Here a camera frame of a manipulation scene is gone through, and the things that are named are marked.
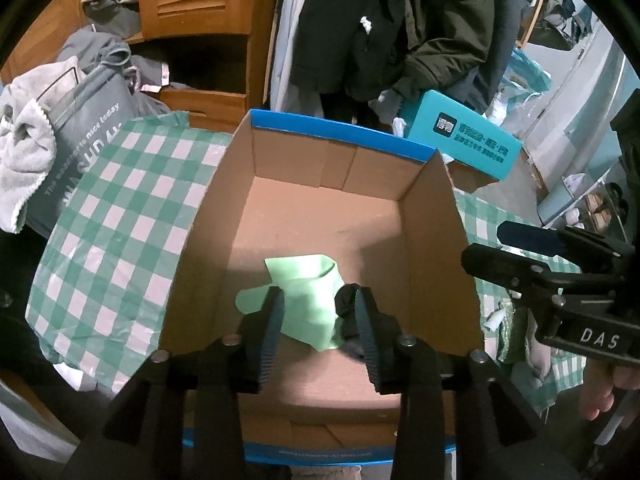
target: light green fabric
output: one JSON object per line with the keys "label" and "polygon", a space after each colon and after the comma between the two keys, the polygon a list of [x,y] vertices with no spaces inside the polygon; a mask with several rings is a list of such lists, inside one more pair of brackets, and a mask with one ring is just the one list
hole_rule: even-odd
{"label": "light green fabric", "polygon": [[257,312],[269,287],[279,286],[285,306],[281,332],[319,352],[338,348],[334,297],[344,285],[338,265],[322,254],[267,258],[264,263],[272,283],[238,292],[238,310],[243,314]]}

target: teal box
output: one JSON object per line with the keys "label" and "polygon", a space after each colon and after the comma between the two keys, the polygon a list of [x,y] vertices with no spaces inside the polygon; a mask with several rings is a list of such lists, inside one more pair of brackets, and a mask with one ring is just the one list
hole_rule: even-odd
{"label": "teal box", "polygon": [[459,102],[430,90],[400,110],[406,138],[437,148],[476,170],[504,180],[522,142]]}

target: cardboard box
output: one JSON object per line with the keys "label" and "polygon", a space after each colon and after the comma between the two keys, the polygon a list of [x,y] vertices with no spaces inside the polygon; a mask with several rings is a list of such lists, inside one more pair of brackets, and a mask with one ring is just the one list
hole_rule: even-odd
{"label": "cardboard box", "polygon": [[[160,347],[195,351],[234,332],[236,294],[270,282],[265,258],[326,254],[345,282],[370,286],[405,332],[464,355],[483,346],[474,280],[460,265],[466,246],[433,149],[350,124],[252,110],[196,215]],[[339,350],[318,353],[283,336],[263,392],[239,398],[242,431],[251,445],[296,450],[288,456],[388,454],[399,400],[377,394],[364,364]]]}
{"label": "cardboard box", "polygon": [[405,102],[401,117],[407,139],[439,149],[498,180],[507,177],[522,142],[459,102],[428,91],[416,102]]}

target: metal screw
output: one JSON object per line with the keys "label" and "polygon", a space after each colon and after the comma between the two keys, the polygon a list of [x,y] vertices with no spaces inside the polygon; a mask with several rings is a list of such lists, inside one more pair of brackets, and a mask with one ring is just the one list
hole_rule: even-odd
{"label": "metal screw", "polygon": [[242,342],[240,334],[227,334],[222,336],[222,344],[224,346],[238,346]]}
{"label": "metal screw", "polygon": [[402,334],[398,336],[398,344],[400,346],[411,347],[411,346],[414,346],[415,343],[416,343],[415,335]]}
{"label": "metal screw", "polygon": [[555,306],[565,306],[566,299],[564,298],[564,296],[560,296],[559,294],[554,294],[551,297],[551,303],[553,303]]}
{"label": "metal screw", "polygon": [[169,360],[171,354],[169,354],[168,350],[155,350],[151,354],[151,360],[155,363],[165,363]]}
{"label": "metal screw", "polygon": [[472,350],[469,354],[476,363],[485,363],[489,360],[489,354],[483,350]]}

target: green and white checkered tablecloth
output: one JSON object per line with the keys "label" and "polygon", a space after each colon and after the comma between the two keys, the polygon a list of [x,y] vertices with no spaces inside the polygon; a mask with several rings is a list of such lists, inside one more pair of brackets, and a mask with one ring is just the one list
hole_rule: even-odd
{"label": "green and white checkered tablecloth", "polygon": [[[522,218],[507,213],[484,200],[481,200],[469,193],[454,190],[456,205],[460,218],[464,224],[466,238],[469,243],[480,243],[491,247],[501,247],[497,237],[498,225],[507,220],[526,224]],[[554,256],[550,258],[540,254],[523,251],[524,255],[545,262],[551,270],[555,272],[580,272],[580,268],[564,258]],[[500,307],[500,302],[510,303],[507,291],[498,285],[476,280],[476,291],[480,298],[480,318],[484,323],[486,318]],[[486,351],[494,355],[501,344],[505,344],[504,333],[489,332],[484,329],[484,344]],[[522,351],[524,352],[524,340],[522,341]],[[527,397],[529,403],[537,411],[555,403],[558,393],[582,384],[582,370],[586,364],[586,358],[568,352],[560,352],[560,356],[552,357],[551,373],[546,377],[542,387],[534,390]]]}
{"label": "green and white checkered tablecloth", "polygon": [[126,123],[65,207],[26,319],[43,354],[117,392],[158,347],[180,252],[232,136],[177,112]]}

